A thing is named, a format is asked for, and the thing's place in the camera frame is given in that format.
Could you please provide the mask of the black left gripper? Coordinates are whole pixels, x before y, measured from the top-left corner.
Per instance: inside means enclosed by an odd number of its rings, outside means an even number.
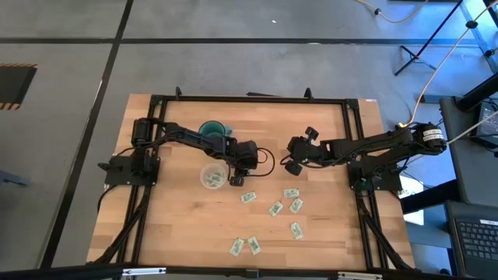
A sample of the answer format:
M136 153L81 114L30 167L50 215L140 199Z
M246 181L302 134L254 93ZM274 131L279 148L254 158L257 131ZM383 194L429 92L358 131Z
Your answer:
M244 177L250 174L249 170L255 170L258 166L258 147L256 142L250 140L238 142L234 148L235 177L229 179L230 186L242 187Z

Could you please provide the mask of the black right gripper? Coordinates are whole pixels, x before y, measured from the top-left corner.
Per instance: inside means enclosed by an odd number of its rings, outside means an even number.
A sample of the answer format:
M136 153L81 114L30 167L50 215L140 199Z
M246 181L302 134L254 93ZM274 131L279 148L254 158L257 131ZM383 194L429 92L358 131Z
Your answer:
M319 132L312 127L307 127L305 134L307 137L292 137L287 146L290 161L286 162L284 167L288 173L294 176L299 176L303 169L300 163L323 165L321 147L313 144L313 141L319 136Z

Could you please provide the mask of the clear plastic cup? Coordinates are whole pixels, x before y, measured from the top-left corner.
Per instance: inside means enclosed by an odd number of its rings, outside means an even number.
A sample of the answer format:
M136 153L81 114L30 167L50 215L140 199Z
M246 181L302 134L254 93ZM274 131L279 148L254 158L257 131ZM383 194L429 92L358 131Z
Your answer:
M209 175L212 175L215 172L223 173L223 175L225 176L225 180L221 184L217 184L216 187L208 187L206 185L205 178ZM210 189L210 190L216 190L216 189L223 187L227 182L227 177L228 177L228 173L227 173L226 167L224 167L218 163L210 163L210 164L206 165L200 172L200 182L202 183L202 185L205 188Z

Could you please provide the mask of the teal enamel mug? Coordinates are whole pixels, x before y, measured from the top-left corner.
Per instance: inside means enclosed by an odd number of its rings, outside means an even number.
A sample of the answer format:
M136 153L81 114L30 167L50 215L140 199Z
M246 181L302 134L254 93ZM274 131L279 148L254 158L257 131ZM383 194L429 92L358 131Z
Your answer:
M233 134L233 129L219 121L206 121L200 126L198 132L209 137L230 137Z

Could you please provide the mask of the white paper sheet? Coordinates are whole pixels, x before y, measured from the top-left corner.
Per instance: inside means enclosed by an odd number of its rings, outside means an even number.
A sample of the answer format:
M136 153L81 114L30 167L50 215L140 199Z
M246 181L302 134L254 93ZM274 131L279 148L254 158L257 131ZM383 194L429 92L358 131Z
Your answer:
M423 184L419 181L412 179L410 177L399 177L401 181L402 189L398 192L398 198L406 198L408 196L418 194L423 191ZM418 226L424 225L424 211L418 210L416 212L411 212L409 214L404 214L404 220L411 224L415 224Z

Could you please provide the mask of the black tripod stand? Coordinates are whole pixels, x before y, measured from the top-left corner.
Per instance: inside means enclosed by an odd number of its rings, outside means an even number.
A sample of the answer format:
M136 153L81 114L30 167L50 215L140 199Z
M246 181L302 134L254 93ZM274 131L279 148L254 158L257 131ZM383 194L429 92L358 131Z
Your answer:
M401 45L400 48L401 48L401 51L407 53L409 55L409 60L404 63L404 65L402 67L400 67L399 70L397 70L394 75L395 76L398 76L399 74L401 74L407 67L409 67L410 65L412 64L415 64L415 63L422 63L423 65L427 66L428 68L432 69L432 70L436 70L436 67L431 65L430 63L428 62L425 62L425 61L421 61L420 60L420 56L421 54L425 51L425 49L432 43L433 39L435 38L435 36L440 32L440 30L444 27L444 25L447 23L447 21L454 15L454 13L456 12L456 10L460 7L460 5L462 4L464 0L458 0L455 4L455 6L452 8L452 10L447 14L447 16L444 18L444 20L440 23L440 25L435 29L435 31L432 33L432 35L427 39L427 41L425 42L425 44L418 50L417 53L413 53L411 50L409 50L406 46L404 45Z

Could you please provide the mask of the dark grey side desk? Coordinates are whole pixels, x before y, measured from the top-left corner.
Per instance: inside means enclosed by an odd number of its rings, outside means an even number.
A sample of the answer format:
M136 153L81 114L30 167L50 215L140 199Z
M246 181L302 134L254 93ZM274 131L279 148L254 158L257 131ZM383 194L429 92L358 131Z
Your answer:
M461 134L476 124L473 112L457 108L452 98L440 101L454 172L461 200L473 205L498 207L498 158Z

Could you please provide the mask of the grey electronic device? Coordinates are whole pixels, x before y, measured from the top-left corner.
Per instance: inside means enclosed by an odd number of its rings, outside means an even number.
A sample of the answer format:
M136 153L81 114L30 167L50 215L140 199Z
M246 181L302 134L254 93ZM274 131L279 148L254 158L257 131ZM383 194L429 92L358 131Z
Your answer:
M475 114L477 122L483 121L477 128L475 128L471 137L474 142L488 149L498 148L498 114L489 117L498 112L498 104L491 101L483 101Z

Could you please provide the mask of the laptop keyboard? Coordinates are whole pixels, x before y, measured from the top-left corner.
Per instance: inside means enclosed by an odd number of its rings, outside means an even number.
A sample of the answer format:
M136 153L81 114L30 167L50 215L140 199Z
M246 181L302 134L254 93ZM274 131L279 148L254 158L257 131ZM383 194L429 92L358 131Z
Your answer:
M456 275L498 280L498 208L456 201L444 208Z

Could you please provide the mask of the metal light stand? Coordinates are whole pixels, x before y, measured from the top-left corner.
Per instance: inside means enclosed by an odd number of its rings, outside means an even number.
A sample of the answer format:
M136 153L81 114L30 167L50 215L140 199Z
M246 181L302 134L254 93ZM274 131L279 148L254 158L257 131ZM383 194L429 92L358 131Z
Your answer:
M474 20L478 26L470 33L493 74L498 73L498 3L482 12L496 0L463 0L460 10L465 21Z

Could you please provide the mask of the blue-grey chair base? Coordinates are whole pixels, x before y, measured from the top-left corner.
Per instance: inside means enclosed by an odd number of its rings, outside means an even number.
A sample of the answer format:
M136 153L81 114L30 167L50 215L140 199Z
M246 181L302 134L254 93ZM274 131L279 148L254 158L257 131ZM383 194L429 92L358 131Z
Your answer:
M28 178L21 177L13 173L6 172L4 170L0 170L0 186L2 186L4 183L17 184L20 186L28 186L30 184L30 180Z

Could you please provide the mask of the black striped floor hatch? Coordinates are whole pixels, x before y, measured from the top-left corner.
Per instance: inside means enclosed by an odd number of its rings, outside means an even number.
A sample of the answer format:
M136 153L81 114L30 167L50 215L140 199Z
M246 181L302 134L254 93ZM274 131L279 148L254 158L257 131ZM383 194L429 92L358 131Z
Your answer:
M0 110L18 110L37 72L37 64L0 64Z

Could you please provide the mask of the black aluminium table frame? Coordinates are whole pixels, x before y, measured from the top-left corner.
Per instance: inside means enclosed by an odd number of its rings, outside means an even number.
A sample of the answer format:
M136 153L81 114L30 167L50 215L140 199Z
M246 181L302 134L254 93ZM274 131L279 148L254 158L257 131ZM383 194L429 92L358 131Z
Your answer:
M307 127L324 138L357 137L345 117L360 117L367 135L380 133L376 102L361 100L350 107L339 100L293 98L288 103L239 96L169 96L156 101L149 94L132 94L121 122L116 149L127 152L135 119L153 115L196 130L209 120L233 128L241 140L254 140L270 149L273 159L263 159L243 187L209 190L200 172L210 163L203 152L167 143L159 150L160 173L151 189L142 242L128 242L125 261L163 266L168 271L212 272L246 276L320 275L333 271L362 271L366 267L354 193L344 166L305 169L299 176L280 165L286 146ZM303 207L289 210L295 198L284 198L285 189L298 188ZM242 194L255 191L247 204ZM271 217L276 202L282 211ZM295 240L290 225L298 222L304 238ZM247 239L255 236L261 253L253 255ZM229 250L234 240L244 240L237 257Z

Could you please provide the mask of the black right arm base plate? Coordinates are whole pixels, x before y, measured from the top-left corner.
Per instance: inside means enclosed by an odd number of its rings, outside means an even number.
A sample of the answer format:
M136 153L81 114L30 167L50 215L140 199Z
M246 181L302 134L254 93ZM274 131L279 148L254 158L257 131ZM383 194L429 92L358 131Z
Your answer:
M396 163L369 164L364 161L347 163L349 186L354 191L400 191L401 169Z

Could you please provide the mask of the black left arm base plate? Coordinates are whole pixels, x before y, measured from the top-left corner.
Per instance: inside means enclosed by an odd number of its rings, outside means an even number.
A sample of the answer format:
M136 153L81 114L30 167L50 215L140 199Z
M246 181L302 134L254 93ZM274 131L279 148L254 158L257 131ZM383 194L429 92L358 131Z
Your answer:
M98 167L106 172L105 184L154 185L157 182L160 158L147 152L133 152L130 156L115 156Z

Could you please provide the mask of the silver metal bracket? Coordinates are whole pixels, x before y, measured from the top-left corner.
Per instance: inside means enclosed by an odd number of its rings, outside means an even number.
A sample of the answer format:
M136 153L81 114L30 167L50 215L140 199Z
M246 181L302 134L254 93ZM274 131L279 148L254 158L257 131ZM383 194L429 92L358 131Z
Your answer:
M140 275L161 275L167 272L166 268L125 268L121 276L132 277Z
M383 275L353 271L339 271L337 280L383 280Z

